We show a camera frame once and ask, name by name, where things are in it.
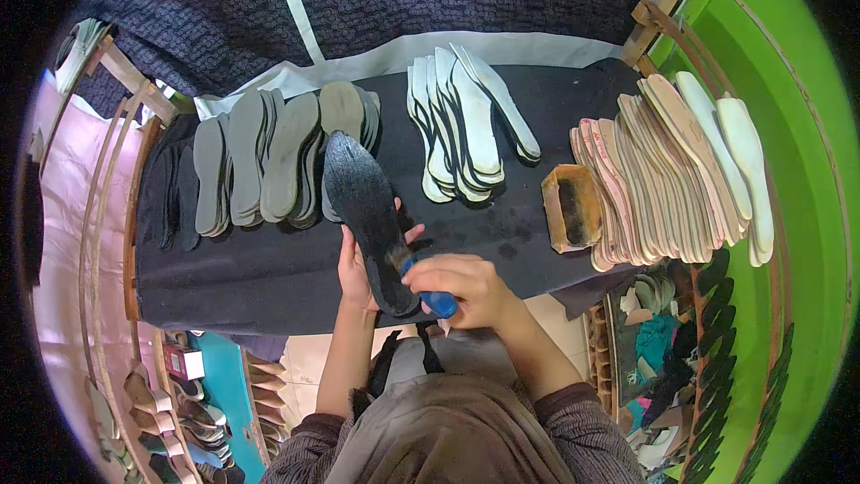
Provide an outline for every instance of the person's left hand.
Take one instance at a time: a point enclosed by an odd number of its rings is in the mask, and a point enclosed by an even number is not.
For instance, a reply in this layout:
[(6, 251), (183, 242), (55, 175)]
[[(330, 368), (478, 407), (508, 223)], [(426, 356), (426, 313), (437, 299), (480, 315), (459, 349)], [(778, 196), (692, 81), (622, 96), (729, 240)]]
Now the person's left hand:
[[(394, 198), (395, 211), (400, 210), (400, 199)], [(337, 263), (337, 275), (340, 278), (340, 289), (343, 292), (342, 303), (358, 306), (365, 310), (377, 311), (379, 306), (373, 299), (371, 284), (367, 280), (365, 257), (361, 254), (359, 244), (355, 241), (353, 232), (347, 225), (341, 224), (343, 242), (340, 244), (340, 260)], [(419, 224), (406, 232), (403, 237), (406, 244), (414, 242), (424, 232), (424, 225)]]

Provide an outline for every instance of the green wall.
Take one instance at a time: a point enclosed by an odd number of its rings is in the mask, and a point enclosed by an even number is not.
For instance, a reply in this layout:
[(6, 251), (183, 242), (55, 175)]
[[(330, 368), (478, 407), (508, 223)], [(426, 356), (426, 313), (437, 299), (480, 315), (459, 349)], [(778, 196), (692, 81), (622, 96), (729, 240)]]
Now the green wall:
[[(827, 43), (803, 0), (744, 0), (792, 61), (821, 115), (842, 178), (848, 220), (860, 215), (860, 149), (848, 94)], [(758, 129), (782, 207), (791, 265), (795, 322), (789, 382), (778, 424), (755, 482), (774, 482), (790, 465), (818, 419), (839, 370), (846, 327), (846, 247), (854, 258), (856, 295), (860, 229), (846, 243), (839, 197), (821, 136), (801, 93), (777, 53), (732, 0), (688, 0), (683, 15), (744, 99)], [(666, 38), (651, 57), (663, 73), (692, 66)], [(747, 262), (746, 241), (732, 248), (729, 275), (738, 362), (726, 436), (711, 482), (730, 482), (749, 445), (764, 394), (770, 341), (770, 279)]]

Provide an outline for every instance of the white fabric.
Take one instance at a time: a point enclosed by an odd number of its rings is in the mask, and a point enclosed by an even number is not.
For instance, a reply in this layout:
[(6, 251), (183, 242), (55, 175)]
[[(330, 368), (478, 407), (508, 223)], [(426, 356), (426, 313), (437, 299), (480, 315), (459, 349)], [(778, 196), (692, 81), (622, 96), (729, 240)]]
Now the white fabric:
[(286, 5), (290, 6), (290, 13), (296, 22), (296, 27), (298, 27), (298, 34), (302, 37), (302, 41), (305, 42), (305, 48), (308, 49), (310, 59), (314, 61), (314, 64), (325, 62), (323, 52), (317, 43), (317, 37), (314, 36), (314, 29), (310, 26), (308, 14), (305, 11), (305, 4), (302, 0), (286, 0)]
[(230, 112), (248, 90), (279, 88), (285, 98), (291, 98), (332, 81), (359, 81), (404, 73), (416, 56), (432, 55), (437, 47), (448, 48), (448, 43), (463, 45), (470, 54), (490, 65), (586, 68), (604, 58), (618, 58), (621, 53), (621, 47), (612, 43), (544, 32), (425, 32), (401, 36), (360, 55), (326, 60), (307, 68), (283, 61), (223, 98), (203, 95), (194, 98), (194, 104), (200, 120), (205, 120)]

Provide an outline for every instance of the blue brush handle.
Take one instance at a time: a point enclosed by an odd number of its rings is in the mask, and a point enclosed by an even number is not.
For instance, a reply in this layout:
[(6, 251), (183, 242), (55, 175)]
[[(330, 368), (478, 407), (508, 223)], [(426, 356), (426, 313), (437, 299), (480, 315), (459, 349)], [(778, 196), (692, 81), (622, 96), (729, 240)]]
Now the blue brush handle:
[[(414, 264), (415, 260), (412, 257), (407, 258), (406, 261), (403, 262), (403, 269), (400, 272), (401, 276), (405, 275)], [(421, 300), (424, 301), (428, 307), (430, 307), (430, 310), (433, 310), (443, 318), (448, 319), (454, 316), (454, 313), (457, 312), (457, 302), (454, 301), (454, 296), (449, 292), (420, 291), (418, 292), (418, 296), (421, 297)]]

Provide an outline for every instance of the person's right hand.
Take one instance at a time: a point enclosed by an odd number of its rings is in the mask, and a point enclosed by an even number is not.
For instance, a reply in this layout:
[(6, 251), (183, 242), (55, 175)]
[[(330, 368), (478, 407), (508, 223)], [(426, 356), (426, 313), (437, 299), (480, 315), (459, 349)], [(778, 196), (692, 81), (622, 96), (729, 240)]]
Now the person's right hand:
[[(492, 262), (472, 254), (440, 254), (421, 260), (403, 277), (414, 294), (446, 291), (457, 300), (457, 313), (448, 319), (456, 329), (493, 328), (498, 331), (525, 309)], [(425, 312), (429, 309), (421, 304)]]

